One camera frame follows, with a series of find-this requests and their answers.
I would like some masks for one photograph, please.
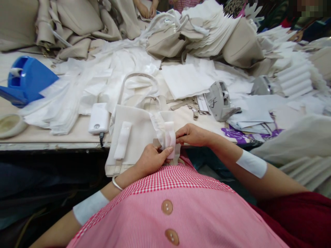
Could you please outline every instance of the bracelet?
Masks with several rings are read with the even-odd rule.
[[[112,178],[112,182],[113,182],[113,185],[116,187],[116,188],[118,188],[120,191],[123,191],[123,189],[120,187],[120,186],[118,186],[118,184],[115,182],[115,178],[116,177],[118,177],[118,176],[114,176],[113,178]]]

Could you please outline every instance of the white table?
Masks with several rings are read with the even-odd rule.
[[[0,81],[7,79],[9,69],[13,62],[19,56],[33,56],[51,69],[52,61],[39,54],[27,54],[21,52],[13,52],[0,54]],[[7,86],[7,81],[0,82],[0,85]],[[18,108],[10,102],[0,97],[0,114],[16,113]],[[302,114],[293,110],[288,106],[282,106],[274,111],[278,128],[288,129],[297,121]],[[224,123],[215,121],[210,115],[200,115],[198,120],[193,120],[193,113],[187,106],[183,106],[174,111],[175,114],[175,129],[178,130],[186,123],[193,123],[204,129],[218,133],[224,136],[221,128]],[[88,133],[88,123],[90,116],[79,116],[76,124],[68,135],[54,136],[50,134],[50,130],[39,128],[37,126],[28,126],[21,134],[0,140],[0,151],[46,151],[46,150],[62,150],[62,149],[101,149],[100,139],[98,135]],[[233,138],[228,138],[232,142],[236,142]]]

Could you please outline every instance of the beige fabric pile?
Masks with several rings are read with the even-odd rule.
[[[132,0],[1,1],[0,51],[37,45],[50,57],[86,59],[96,39],[140,36],[138,13]]]

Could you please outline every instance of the purple printed paper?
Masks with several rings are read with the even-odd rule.
[[[224,132],[225,136],[236,139],[237,144],[246,144],[247,142],[245,139],[249,139],[250,142],[252,141],[265,142],[271,138],[277,137],[283,131],[283,129],[276,129],[272,132],[272,135],[244,134],[242,131],[234,129],[231,125],[229,125],[229,128],[221,128],[221,130]]]

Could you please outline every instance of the woman's right hand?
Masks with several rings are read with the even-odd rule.
[[[150,17],[149,10],[143,3],[139,2],[139,4],[137,4],[137,8],[143,17],[149,19]]]
[[[176,143],[187,143],[192,146],[208,146],[214,133],[200,128],[194,124],[186,124],[176,132]]]

